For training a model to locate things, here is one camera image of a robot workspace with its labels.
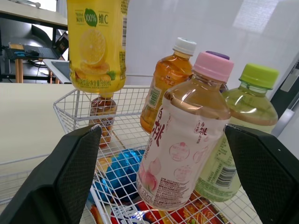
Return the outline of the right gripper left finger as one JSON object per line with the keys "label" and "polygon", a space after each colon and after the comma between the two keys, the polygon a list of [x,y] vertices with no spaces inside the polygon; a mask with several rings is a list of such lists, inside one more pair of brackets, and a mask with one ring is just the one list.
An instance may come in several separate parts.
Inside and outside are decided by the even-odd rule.
{"label": "right gripper left finger", "polygon": [[64,135],[0,215],[2,224],[78,224],[98,156],[100,125]]}

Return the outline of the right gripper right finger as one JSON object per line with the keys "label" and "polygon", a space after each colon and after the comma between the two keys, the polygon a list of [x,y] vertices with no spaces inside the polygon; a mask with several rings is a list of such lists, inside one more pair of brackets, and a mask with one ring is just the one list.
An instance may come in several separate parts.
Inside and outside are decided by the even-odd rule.
{"label": "right gripper right finger", "polygon": [[299,160],[273,135],[227,124],[243,189],[264,224],[299,222]]}

